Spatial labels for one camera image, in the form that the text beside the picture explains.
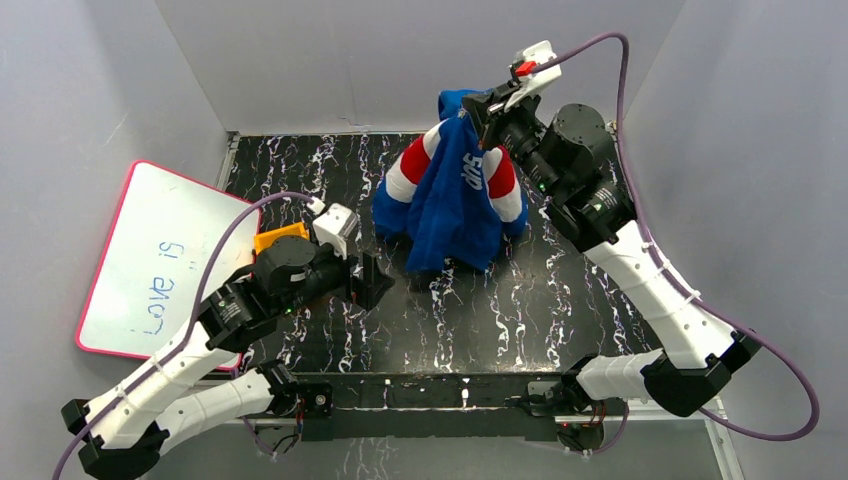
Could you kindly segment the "blue red white jacket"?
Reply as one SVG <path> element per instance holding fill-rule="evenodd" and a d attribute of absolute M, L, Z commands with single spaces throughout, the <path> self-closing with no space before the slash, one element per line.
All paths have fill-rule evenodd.
<path fill-rule="evenodd" d="M 438 97 L 438 123 L 385 172 L 372 202 L 378 236 L 411 242 L 406 269 L 431 272 L 448 259 L 484 270 L 505 239 L 524 234 L 528 202 L 502 147 L 482 150 L 462 108 L 465 90 Z"/>

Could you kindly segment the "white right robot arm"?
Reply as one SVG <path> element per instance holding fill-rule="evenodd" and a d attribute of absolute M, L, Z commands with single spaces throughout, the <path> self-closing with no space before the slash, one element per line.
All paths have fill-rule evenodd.
<path fill-rule="evenodd" d="M 652 400 L 687 417 L 713 399 L 758 351 L 758 343 L 706 312 L 695 293 L 640 232 L 626 185 L 611 177 L 619 156 L 602 116 L 563 106 L 549 125 L 537 97 L 508 108 L 497 93 L 461 104 L 484 149 L 502 147 L 544 194 L 552 226 L 601 268 L 649 324 L 660 345 L 642 354 L 588 355 L 551 388 L 549 404 L 590 413 L 609 398 Z"/>

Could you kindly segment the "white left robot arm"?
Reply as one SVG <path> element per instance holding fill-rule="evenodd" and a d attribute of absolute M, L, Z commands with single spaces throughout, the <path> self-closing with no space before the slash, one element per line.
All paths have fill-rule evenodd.
<path fill-rule="evenodd" d="M 345 257 L 329 243 L 282 236 L 207 294 L 160 350 L 102 395 L 61 411 L 71 451 L 96 479 L 136 479 L 180 443 L 230 420 L 268 413 L 302 423 L 326 418 L 329 384 L 297 379 L 269 360 L 196 391 L 207 373 L 272 334 L 281 317 L 335 294 L 372 309 L 394 285 L 370 254 Z"/>

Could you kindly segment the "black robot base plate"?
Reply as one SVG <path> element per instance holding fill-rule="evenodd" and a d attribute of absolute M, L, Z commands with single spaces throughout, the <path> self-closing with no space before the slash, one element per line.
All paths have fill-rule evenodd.
<path fill-rule="evenodd" d="M 366 437 L 519 438 L 577 450 L 609 438 L 621 400 L 570 407 L 557 372 L 297 373 L 307 442 Z"/>

